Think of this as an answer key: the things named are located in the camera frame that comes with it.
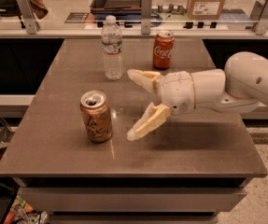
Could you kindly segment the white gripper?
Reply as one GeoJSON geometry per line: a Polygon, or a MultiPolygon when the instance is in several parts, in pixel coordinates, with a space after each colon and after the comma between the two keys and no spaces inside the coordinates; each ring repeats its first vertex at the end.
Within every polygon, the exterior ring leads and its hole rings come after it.
{"type": "Polygon", "coordinates": [[[159,92],[162,104],[150,103],[132,129],[127,132],[129,141],[138,140],[162,126],[170,115],[192,111],[195,105],[191,74],[182,71],[162,76],[160,72],[129,69],[131,81],[149,93],[159,92]]]}

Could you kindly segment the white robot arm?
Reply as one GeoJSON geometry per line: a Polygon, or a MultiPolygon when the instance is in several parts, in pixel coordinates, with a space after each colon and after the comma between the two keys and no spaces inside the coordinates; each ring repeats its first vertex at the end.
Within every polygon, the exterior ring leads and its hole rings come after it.
{"type": "Polygon", "coordinates": [[[162,126],[172,115],[208,108],[220,113],[247,113],[259,103],[268,106],[268,60],[252,52],[237,52],[222,69],[163,75],[130,69],[128,77],[158,96],[158,105],[149,104],[127,139],[138,140],[162,126]]]}

